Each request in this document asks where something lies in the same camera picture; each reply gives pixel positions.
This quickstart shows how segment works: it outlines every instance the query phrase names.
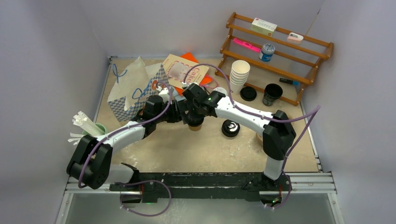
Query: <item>pink highlighter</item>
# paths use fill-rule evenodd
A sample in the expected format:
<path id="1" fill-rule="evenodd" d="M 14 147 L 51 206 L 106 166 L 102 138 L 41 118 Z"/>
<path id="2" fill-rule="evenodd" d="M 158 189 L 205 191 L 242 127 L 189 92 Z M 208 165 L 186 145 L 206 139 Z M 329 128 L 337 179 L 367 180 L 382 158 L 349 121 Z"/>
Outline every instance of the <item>pink highlighter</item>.
<path id="1" fill-rule="evenodd" d="M 245 47 L 245 48 L 247 48 L 249 50 L 255 51 L 257 53 L 259 53 L 261 51 L 260 48 L 257 48 L 255 46 L 251 45 L 250 43 L 246 43 L 246 42 L 241 41 L 241 40 L 239 40 L 237 38 L 234 38 L 233 42 L 236 43 L 236 44 L 239 44 L 240 46 L 243 46 L 243 47 Z"/>

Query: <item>black lid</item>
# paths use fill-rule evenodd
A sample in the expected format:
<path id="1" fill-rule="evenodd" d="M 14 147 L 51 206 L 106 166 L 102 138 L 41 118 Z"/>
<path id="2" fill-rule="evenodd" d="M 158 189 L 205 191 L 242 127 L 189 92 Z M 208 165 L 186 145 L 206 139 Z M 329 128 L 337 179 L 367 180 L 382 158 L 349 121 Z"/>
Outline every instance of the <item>black lid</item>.
<path id="1" fill-rule="evenodd" d="M 227 137 L 235 137 L 238 135 L 240 125 L 232 120 L 225 120 L 221 126 L 221 132 Z"/>
<path id="2" fill-rule="evenodd" d="M 246 101 L 253 101 L 257 97 L 257 92 L 250 86 L 246 86 L 240 90 L 240 97 Z"/>

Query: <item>wooden rack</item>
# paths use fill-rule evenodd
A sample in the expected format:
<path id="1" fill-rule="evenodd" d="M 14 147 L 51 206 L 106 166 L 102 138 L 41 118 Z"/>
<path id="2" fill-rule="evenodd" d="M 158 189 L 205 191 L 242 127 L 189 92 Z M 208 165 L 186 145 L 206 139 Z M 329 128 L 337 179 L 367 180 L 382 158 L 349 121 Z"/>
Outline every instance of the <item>wooden rack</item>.
<path id="1" fill-rule="evenodd" d="M 255 31 L 250 30 L 250 29 L 246 29 L 246 28 L 243 28 L 243 27 L 240 27 L 240 26 L 236 26 L 233 23 L 235 21 L 235 19 L 239 19 L 239 20 L 246 21 L 246 22 L 249 22 L 249 23 L 253 22 L 253 19 L 245 17 L 245 16 L 242 16 L 242 15 L 238 15 L 235 12 L 231 15 L 231 17 L 228 19 L 227 24 L 226 24 L 226 28 L 229 29 L 229 32 L 228 32 L 228 36 L 226 38 L 226 41 L 224 41 L 224 44 L 221 46 L 221 49 L 220 49 L 220 53 L 223 54 L 223 58 L 221 59 L 221 62 L 220 62 L 218 67 L 221 69 L 221 67 L 223 66 L 225 60 L 228 57 L 232 57 L 232 58 L 237 59 L 237 60 L 247 61 L 251 65 L 257 66 L 257 67 L 265 69 L 265 70 L 272 71 L 272 72 L 274 72 L 274 73 L 276 73 L 278 75 L 281 75 L 283 77 L 286 77 L 288 79 L 292 79 L 292 80 L 298 81 L 300 83 L 300 87 L 299 87 L 299 90 L 298 90 L 298 93 L 297 93 L 296 100 L 292 100 L 292 99 L 289 99 L 289 98 L 281 97 L 281 100 L 286 101 L 286 102 L 288 102 L 288 103 L 290 103 L 292 105 L 297 106 L 300 103 L 300 100 L 301 100 L 302 94 L 304 92 L 304 89 L 308 85 L 313 84 L 313 81 L 315 80 L 315 77 L 316 77 L 316 73 L 317 73 L 318 68 L 321 65 L 321 63 L 323 61 L 326 61 L 327 59 L 329 59 L 330 56 L 332 55 L 333 43 L 327 43 L 325 41 L 321 41 L 321 40 L 318 40 L 318 39 L 315 39 L 315 38 L 312 38 L 312 37 L 309 37 L 309 36 L 302 35 L 304 37 L 304 41 L 309 41 L 309 42 L 312 42 L 312 43 L 315 43 L 315 44 L 319 44 L 319 45 L 322 45 L 322 46 L 326 47 L 324 53 L 318 53 L 316 51 L 300 47 L 300 46 L 295 45 L 293 43 L 289 43 L 289 42 L 286 42 L 286 41 L 283 41 L 283 40 L 279 40 L 279 39 L 273 38 L 271 36 L 266 36 L 266 35 L 257 33 Z M 311 62 L 308 62 L 308 61 L 303 60 L 301 58 L 298 58 L 298 57 L 295 57 L 295 56 L 292 56 L 292 55 L 288 55 L 288 54 L 285 54 L 285 53 L 282 53 L 282 52 L 279 52 L 279 51 L 276 50 L 275 51 L 275 55 L 282 56 L 282 57 L 288 58 L 290 60 L 293 60 L 295 62 L 299 62 L 299 63 L 302 63 L 302 64 L 305 64 L 305 65 L 308 65 L 308 66 L 312 67 L 311 70 L 308 72 L 306 78 L 297 76 L 297 75 L 295 75 L 293 73 L 290 73 L 290 72 L 287 72 L 287 71 L 283 71 L 281 69 L 278 69 L 278 68 L 275 68 L 273 66 L 270 66 L 270 65 L 268 65 L 268 64 L 266 64 L 264 62 L 253 60 L 251 58 L 248 58 L 248 57 L 239 55 L 237 53 L 231 52 L 229 49 L 230 49 L 231 40 L 235 38 L 235 36 L 233 35 L 233 30 L 234 29 L 242 31 L 242 32 L 245 32 L 245 33 L 248 33 L 248 34 L 251 34 L 251 35 L 255 35 L 255 36 L 261 37 L 263 39 L 266 39 L 266 40 L 269 40 L 269 41 L 272 41 L 272 42 L 275 42 L 275 43 L 279 43 L 279 44 L 285 45 L 285 46 L 293 48 L 293 49 L 297 49 L 297 50 L 306 52 L 308 54 L 317 56 L 318 59 L 317 59 L 317 61 L 315 63 L 311 63 Z M 280 28 L 280 27 L 277 27 L 275 31 L 283 33 L 283 34 L 287 34 L 287 35 L 290 32 L 292 32 L 290 30 L 283 29 L 283 28 Z M 253 43 L 251 41 L 244 40 L 244 39 L 241 39 L 239 37 L 237 37 L 237 38 L 240 39 L 241 41 L 245 41 L 247 43 L 250 43 L 253 46 L 258 47 L 260 49 L 262 48 L 262 45 L 260 45 L 260 44 Z M 221 76 L 222 74 L 217 70 L 216 71 L 216 75 Z M 257 87 L 255 85 L 252 85 L 252 84 L 249 84 L 249 83 L 245 83 L 245 85 L 246 86 L 251 86 L 251 87 L 255 88 L 258 91 L 264 92 L 263 88 Z"/>

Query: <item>eraser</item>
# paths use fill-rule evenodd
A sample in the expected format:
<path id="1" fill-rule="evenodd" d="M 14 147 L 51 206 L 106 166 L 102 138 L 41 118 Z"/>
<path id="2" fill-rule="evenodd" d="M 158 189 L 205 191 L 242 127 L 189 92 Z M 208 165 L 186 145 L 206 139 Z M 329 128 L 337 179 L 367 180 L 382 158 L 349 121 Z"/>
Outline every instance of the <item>eraser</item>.
<path id="1" fill-rule="evenodd" d="M 301 44 L 303 42 L 303 39 L 304 39 L 303 36 L 291 32 L 291 33 L 289 33 L 289 36 L 287 37 L 287 42 Z"/>

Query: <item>gray wall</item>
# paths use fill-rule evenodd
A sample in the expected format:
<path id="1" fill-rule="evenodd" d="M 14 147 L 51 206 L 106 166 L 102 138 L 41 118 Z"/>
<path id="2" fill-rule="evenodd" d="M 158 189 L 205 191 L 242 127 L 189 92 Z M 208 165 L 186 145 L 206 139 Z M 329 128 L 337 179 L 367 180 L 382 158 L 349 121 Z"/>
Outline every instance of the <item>gray wall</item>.
<path id="1" fill-rule="evenodd" d="M 79 110 L 94 115 L 106 55 L 78 0 L 0 4 L 1 223 L 54 223 L 67 142 Z"/>
<path id="2" fill-rule="evenodd" d="M 167 56 L 186 51 L 195 56 L 219 56 L 232 12 L 306 33 L 323 2 L 81 0 L 103 49 L 117 56 Z"/>
<path id="3" fill-rule="evenodd" d="M 309 35 L 334 42 L 306 109 L 346 223 L 396 223 L 396 2 L 326 0 Z"/>

